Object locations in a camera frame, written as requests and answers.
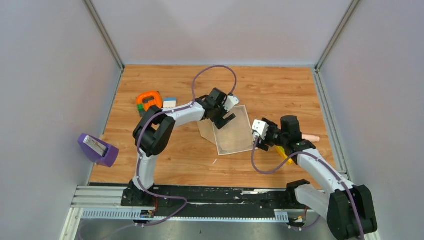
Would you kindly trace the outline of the lined letter paper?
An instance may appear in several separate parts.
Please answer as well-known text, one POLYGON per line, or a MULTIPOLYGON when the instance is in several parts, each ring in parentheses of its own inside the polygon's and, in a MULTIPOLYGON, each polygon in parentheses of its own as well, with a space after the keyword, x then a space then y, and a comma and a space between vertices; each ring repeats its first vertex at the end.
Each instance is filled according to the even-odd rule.
POLYGON ((254 137, 245 105, 235 106, 229 113, 235 118, 222 129, 212 123, 215 145, 219 156, 250 152, 253 149, 254 137))

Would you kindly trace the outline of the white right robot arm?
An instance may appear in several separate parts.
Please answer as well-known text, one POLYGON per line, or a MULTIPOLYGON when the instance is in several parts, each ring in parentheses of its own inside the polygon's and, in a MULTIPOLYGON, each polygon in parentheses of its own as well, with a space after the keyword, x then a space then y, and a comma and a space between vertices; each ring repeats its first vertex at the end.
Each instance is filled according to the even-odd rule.
POLYGON ((253 168, 261 174, 273 174, 289 161, 307 171, 321 189, 302 179, 286 185, 286 204, 292 209, 301 205, 315 211, 325 219, 330 232, 337 240, 363 239, 378 230, 371 190, 357 185, 340 174, 320 154, 315 137, 300 130, 300 122, 294 115, 281 117, 280 125, 266 119, 254 120, 253 149, 268 151, 281 147, 286 159, 273 170, 253 168))

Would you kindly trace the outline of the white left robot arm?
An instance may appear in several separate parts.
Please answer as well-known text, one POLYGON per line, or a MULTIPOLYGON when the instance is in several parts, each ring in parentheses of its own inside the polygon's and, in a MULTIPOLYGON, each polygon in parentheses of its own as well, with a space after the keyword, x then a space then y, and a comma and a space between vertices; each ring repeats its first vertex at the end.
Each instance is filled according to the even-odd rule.
POLYGON ((133 131, 137 147, 135 175, 132 179, 137 190, 134 200, 140 206, 153 201, 154 173, 159 155, 166 149, 175 128, 192 122, 210 120, 222 129, 236 118, 228 115, 240 103, 231 92, 226 94, 214 88, 210 94, 194 98, 187 104, 173 108, 151 107, 133 131))

